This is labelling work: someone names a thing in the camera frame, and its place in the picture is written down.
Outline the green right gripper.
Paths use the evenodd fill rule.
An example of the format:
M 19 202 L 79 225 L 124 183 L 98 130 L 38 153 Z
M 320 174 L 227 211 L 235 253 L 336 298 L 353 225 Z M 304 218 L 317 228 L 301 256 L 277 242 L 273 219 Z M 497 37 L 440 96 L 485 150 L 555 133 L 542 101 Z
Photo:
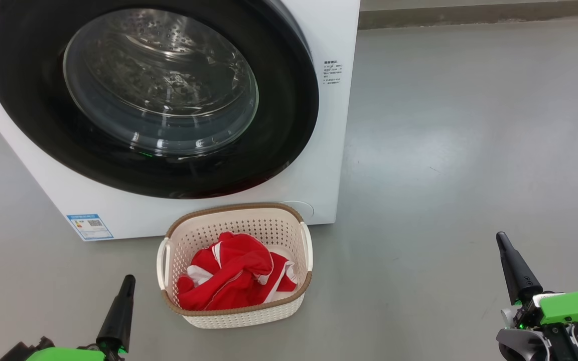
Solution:
M 496 233 L 511 306 L 501 311 L 505 361 L 578 361 L 578 291 L 544 292 L 505 232 Z

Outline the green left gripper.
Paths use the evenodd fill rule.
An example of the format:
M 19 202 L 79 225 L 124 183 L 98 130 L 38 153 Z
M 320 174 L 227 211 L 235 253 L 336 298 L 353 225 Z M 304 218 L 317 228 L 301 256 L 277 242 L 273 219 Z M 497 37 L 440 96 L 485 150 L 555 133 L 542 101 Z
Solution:
M 18 342 L 0 361 L 126 361 L 131 336 L 136 278 L 126 275 L 106 315 L 96 343 L 77 348 L 56 347 L 43 336 L 38 345 Z

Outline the red and white garment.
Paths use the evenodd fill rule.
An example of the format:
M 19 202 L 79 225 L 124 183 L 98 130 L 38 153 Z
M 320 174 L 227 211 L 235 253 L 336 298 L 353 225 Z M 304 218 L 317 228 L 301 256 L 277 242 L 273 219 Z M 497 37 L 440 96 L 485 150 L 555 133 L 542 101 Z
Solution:
M 224 232 L 195 254 L 176 286 L 183 310 L 231 310 L 272 302 L 278 292 L 293 292 L 298 275 L 293 261 L 254 236 Z

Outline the dark washing machine door with glass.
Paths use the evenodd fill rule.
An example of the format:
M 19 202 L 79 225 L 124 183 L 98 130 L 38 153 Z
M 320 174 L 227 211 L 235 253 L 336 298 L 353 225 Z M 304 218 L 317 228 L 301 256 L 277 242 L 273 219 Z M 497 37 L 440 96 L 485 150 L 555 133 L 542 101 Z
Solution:
M 278 0 L 0 0 L 0 106 L 97 183 L 206 199 L 296 160 L 319 83 Z

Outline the cream perforated laundry basket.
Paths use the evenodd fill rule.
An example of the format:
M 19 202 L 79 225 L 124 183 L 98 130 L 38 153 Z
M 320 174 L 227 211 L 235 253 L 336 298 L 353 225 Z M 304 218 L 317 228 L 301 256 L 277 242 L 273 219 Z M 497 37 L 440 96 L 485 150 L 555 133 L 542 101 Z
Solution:
M 217 242 L 224 232 L 254 236 L 270 251 L 294 263 L 298 285 L 278 292 L 272 302 L 231 310 L 183 310 L 176 283 L 200 249 Z M 157 256 L 158 284 L 170 309 L 202 329 L 255 326 L 287 318 L 300 308 L 314 267 L 314 250 L 307 224 L 293 208 L 278 203 L 236 204 L 195 211 L 176 220 L 165 233 Z

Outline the white front-load washing machine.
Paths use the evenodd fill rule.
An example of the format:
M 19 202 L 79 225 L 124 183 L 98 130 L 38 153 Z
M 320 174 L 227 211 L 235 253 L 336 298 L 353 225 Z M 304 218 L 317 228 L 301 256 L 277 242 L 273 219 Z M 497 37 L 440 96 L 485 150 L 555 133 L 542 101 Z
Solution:
M 331 224 L 339 201 L 362 0 L 278 1 L 289 9 L 307 39 L 319 83 L 319 110 L 314 131 L 296 160 L 256 187 L 206 199 L 131 194 L 97 183 L 51 158 L 25 137 L 1 106 L 0 133 L 64 219 L 98 214 L 114 236 L 110 240 L 162 236 L 182 215 L 232 204 L 284 204 L 298 211 L 307 224 Z

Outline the blue energy label sticker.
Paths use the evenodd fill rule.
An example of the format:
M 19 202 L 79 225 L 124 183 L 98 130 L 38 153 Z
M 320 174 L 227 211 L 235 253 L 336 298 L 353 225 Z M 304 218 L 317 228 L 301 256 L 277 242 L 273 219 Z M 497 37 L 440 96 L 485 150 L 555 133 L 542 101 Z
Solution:
M 114 239 L 98 214 L 67 215 L 66 218 L 84 241 Z

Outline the grey skirting board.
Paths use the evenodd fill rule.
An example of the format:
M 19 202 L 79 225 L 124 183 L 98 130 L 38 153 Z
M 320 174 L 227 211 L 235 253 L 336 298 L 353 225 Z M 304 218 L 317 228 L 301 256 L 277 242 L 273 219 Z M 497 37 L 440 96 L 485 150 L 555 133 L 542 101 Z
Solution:
M 358 30 L 546 22 L 578 18 L 578 0 L 361 11 Z

